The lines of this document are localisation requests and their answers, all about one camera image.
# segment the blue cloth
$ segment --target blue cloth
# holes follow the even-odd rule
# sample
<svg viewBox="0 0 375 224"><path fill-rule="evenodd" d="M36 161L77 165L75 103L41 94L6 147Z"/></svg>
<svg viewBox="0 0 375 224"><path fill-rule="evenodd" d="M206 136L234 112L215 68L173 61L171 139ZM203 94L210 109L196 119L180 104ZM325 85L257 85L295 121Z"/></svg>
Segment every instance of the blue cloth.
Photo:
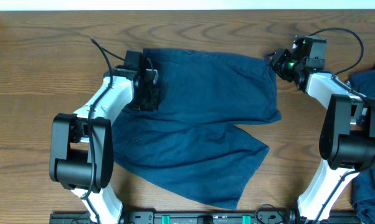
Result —
<svg viewBox="0 0 375 224"><path fill-rule="evenodd" d="M349 78L354 90L375 97L375 70ZM375 167L360 173L353 182L353 207L365 223L375 223Z"/></svg>
<svg viewBox="0 0 375 224"><path fill-rule="evenodd" d="M281 119L276 76L243 55L144 49L158 70L157 111L123 110L112 126L115 162L183 197L236 208L268 146L234 124Z"/></svg>

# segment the robotic arm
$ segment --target robotic arm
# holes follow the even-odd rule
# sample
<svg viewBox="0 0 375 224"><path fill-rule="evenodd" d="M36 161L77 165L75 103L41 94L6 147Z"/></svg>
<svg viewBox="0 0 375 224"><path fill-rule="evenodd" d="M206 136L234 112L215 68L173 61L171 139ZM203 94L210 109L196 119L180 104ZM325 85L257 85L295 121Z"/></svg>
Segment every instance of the robotic arm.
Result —
<svg viewBox="0 0 375 224"><path fill-rule="evenodd" d="M284 223L316 223L328 219L331 206L349 181L375 164L375 98L366 98L352 91L334 74L323 70L325 50L326 39L297 37L293 53L280 49L265 58L283 80L294 81L299 90L314 97L327 109L319 143L322 156L320 166L309 187L299 196L296 210L285 213ZM124 108L157 109L158 72L153 66L146 68L148 64L151 64L150 60L142 53L127 51L124 65L111 68L109 64L109 71L112 72L105 73L103 85L85 105L73 114L60 113L54 119L50 178L81 198L88 195L83 203L94 223L128 222L121 215L122 202L110 184L113 172L111 125ZM89 117L94 102L97 104ZM89 125L92 125L95 162L92 162L89 153L92 147L89 151L70 147L71 142L89 142ZM351 125L357 125L361 130L351 130ZM96 172L91 169L92 165L96 167ZM157 215L139 214L142 215L136 217L150 217L148 222L151 223L154 223L151 217L154 219ZM175 218L182 217L197 218L194 214L175 215ZM243 224L250 224L250 217L244 215ZM169 215L162 214L159 218L157 222L170 224Z"/></svg>

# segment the white background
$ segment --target white background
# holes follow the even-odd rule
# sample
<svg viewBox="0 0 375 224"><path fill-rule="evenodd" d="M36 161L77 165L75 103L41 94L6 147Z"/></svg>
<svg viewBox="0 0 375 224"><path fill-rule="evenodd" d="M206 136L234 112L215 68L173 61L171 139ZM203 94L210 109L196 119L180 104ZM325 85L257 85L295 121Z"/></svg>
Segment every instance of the white background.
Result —
<svg viewBox="0 0 375 224"><path fill-rule="evenodd" d="M0 11L375 9L375 0L0 0Z"/></svg>

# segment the table surface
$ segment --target table surface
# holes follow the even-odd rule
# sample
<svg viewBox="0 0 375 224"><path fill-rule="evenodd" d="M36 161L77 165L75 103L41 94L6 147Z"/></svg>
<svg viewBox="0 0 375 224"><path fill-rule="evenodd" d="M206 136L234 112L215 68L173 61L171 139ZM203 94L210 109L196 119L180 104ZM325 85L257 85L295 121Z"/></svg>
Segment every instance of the table surface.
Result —
<svg viewBox="0 0 375 224"><path fill-rule="evenodd" d="M326 27L352 29L362 38L363 60L349 73L372 66L375 11L0 12L0 223L47 223L54 211L85 210L80 199L50 180L48 170L54 116L87 102L107 69L90 36L118 55L127 49L171 47L262 57L291 47L295 35ZM341 32L322 36L328 38L327 69L337 71L357 60L355 38ZM293 206L320 162L318 138L326 110L292 83L277 81L283 119L239 126L270 146L239 210L255 210L263 203ZM161 189L118 165L112 184L127 208L219 210ZM351 187L333 208L352 209Z"/></svg>

